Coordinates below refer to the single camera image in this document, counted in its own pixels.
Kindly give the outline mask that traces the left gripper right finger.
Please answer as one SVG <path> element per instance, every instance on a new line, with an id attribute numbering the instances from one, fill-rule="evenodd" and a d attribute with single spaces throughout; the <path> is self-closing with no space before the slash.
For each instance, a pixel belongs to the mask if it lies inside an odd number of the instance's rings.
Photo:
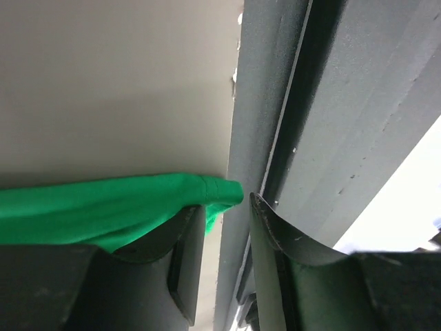
<path id="1" fill-rule="evenodd" d="M 343 254 L 250 194 L 261 330 L 439 330 L 440 254 Z"/>

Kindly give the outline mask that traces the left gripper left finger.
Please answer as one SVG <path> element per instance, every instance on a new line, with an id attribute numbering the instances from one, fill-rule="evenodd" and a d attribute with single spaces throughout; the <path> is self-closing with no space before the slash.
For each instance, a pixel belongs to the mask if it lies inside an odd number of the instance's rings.
<path id="1" fill-rule="evenodd" d="M 195 205 L 113 253 L 1 246 L 2 330 L 188 330 L 205 234 Z"/>

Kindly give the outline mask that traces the green t shirt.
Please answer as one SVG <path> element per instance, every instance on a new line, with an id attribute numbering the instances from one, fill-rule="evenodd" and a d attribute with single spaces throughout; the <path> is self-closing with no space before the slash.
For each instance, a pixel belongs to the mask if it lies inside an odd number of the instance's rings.
<path id="1" fill-rule="evenodd" d="M 185 173 L 2 189 L 1 243 L 82 243 L 115 252 L 193 205 L 204 207 L 210 232 L 243 199 L 237 181 Z"/>

